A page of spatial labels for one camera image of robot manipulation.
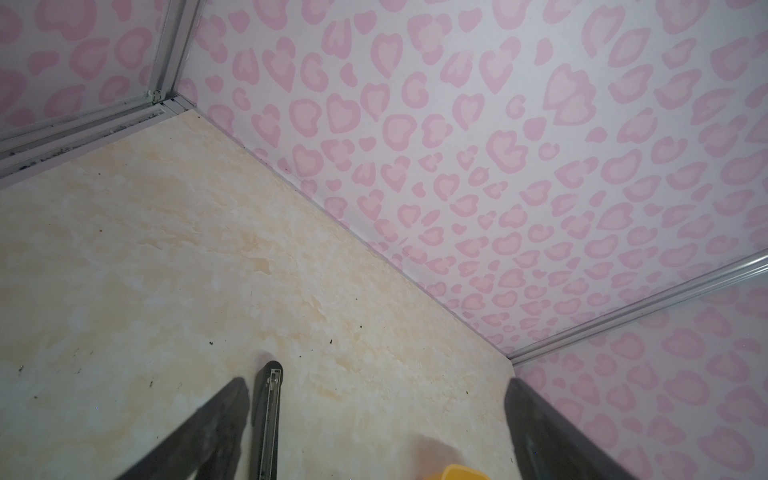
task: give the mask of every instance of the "wallpaper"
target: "wallpaper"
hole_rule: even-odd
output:
[[[640,480],[768,478],[768,275],[518,374]]]
[[[166,0],[4,0],[0,131],[145,94]]]
[[[509,353],[768,247],[767,5],[213,0],[178,90]]]

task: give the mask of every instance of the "yellow object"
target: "yellow object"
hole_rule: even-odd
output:
[[[445,470],[430,475],[424,480],[491,480],[485,473],[472,470],[464,465],[448,465]]]

